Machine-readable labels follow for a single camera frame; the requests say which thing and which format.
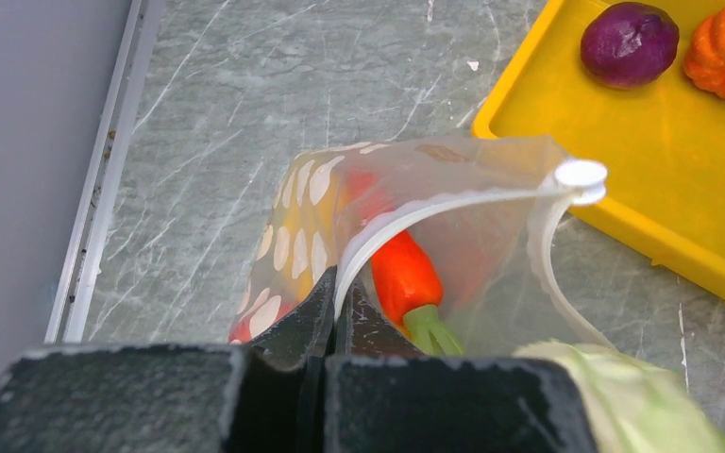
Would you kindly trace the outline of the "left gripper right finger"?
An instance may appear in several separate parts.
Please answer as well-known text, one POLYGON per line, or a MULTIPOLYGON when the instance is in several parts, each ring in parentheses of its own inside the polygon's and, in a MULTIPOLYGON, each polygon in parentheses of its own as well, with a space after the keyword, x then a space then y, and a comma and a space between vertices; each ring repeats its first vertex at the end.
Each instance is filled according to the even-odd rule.
POLYGON ((369 298, 356 277, 336 322, 336 353, 340 355, 419 357, 414 346, 369 298))

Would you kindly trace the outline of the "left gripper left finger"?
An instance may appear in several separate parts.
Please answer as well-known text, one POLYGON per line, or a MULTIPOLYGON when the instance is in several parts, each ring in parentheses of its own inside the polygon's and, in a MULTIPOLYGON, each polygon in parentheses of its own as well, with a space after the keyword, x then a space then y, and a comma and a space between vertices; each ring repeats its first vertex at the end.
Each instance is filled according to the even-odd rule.
POLYGON ((337 268, 330 267, 309 295, 249 343, 265 360, 306 360, 327 354, 334 327, 337 268))

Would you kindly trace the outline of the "red apple toy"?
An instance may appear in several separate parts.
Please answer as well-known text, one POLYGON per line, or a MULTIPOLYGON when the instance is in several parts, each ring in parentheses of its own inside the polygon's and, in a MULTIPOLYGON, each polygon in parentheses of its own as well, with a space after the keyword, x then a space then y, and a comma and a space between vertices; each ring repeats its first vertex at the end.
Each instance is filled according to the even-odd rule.
POLYGON ((296 304, 292 300, 285 300, 274 296, 262 303, 233 328, 228 335, 230 344, 245 344, 262 335, 276 322, 290 313, 296 304))

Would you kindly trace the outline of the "orange carrot toy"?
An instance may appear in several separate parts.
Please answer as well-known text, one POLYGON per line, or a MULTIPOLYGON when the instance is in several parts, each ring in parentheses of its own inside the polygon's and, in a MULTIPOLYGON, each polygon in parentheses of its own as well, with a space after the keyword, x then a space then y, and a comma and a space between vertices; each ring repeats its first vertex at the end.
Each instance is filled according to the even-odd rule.
POLYGON ((379 306, 387 318, 421 352, 461 356, 455 335, 441 320, 444 286, 435 266, 408 229, 396 230, 383 220, 402 205, 382 176, 371 170, 346 171, 344 200, 361 231, 348 244, 365 248, 379 306))

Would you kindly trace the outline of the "clear zip top bag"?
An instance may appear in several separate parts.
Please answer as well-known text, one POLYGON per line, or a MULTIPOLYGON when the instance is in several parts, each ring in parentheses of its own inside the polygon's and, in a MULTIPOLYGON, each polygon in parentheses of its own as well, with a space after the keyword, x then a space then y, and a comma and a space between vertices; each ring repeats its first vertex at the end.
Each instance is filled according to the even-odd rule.
POLYGON ((548 136, 361 142, 297 155, 278 185, 230 332, 269 298, 281 297, 272 221, 286 179, 310 160, 326 164, 339 186, 339 260, 330 266, 337 268, 336 311, 359 277, 382 313, 370 255, 348 244, 361 225, 344 200, 343 182, 346 171, 360 168, 382 176, 400 197, 401 207, 381 218, 408 229, 431 259, 444 286, 440 318, 464 353, 509 354, 550 340, 609 345, 565 298, 551 264, 564 213, 601 201, 608 172, 598 161, 569 156, 548 136))

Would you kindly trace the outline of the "green cabbage toy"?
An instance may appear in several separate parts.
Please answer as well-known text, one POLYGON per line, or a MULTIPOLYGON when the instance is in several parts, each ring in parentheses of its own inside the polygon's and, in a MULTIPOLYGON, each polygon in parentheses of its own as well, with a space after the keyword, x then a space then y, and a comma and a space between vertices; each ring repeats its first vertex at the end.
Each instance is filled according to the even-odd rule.
POLYGON ((725 433, 670 370, 597 344, 546 341, 513 355, 567 371, 601 452, 725 452, 725 433))

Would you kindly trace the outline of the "orange mango toy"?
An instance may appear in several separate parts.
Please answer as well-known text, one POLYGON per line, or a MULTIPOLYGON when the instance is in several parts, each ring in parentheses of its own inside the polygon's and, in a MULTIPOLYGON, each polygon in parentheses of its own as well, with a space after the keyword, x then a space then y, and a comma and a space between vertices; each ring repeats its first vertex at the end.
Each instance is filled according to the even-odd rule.
POLYGON ((335 213, 338 182, 326 164, 310 160, 286 179, 272 221, 271 258, 282 299, 303 301, 318 279, 338 263, 335 213))

